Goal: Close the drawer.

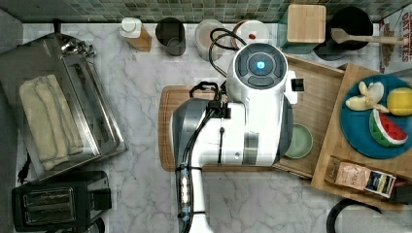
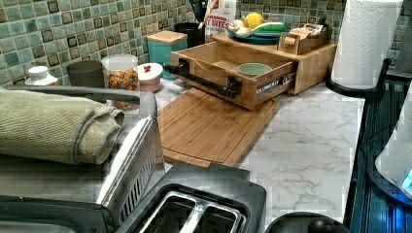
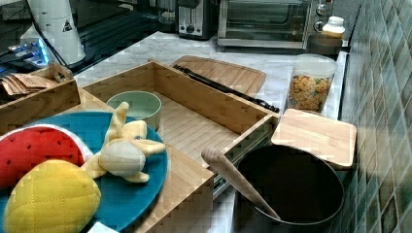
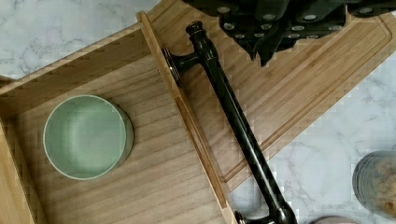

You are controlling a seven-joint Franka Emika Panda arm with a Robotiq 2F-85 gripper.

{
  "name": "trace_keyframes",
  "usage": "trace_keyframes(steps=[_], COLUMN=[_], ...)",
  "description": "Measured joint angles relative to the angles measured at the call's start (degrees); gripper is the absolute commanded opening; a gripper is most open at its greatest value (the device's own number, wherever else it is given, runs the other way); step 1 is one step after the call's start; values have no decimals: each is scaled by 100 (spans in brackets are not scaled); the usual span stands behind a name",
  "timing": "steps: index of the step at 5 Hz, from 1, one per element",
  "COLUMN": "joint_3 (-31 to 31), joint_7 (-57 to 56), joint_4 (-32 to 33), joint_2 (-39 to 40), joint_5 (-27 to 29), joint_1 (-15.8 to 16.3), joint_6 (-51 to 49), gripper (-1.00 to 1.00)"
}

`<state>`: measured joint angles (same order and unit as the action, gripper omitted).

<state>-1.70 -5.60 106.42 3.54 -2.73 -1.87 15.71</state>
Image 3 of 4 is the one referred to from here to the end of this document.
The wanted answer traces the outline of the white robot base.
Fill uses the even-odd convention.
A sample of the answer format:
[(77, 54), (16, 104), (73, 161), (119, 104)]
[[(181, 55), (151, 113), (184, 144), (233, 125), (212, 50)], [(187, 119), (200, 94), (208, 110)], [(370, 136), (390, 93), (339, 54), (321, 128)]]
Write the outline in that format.
[(29, 28), (14, 42), (3, 44), (1, 74), (31, 72), (51, 62), (48, 47), (35, 29)]

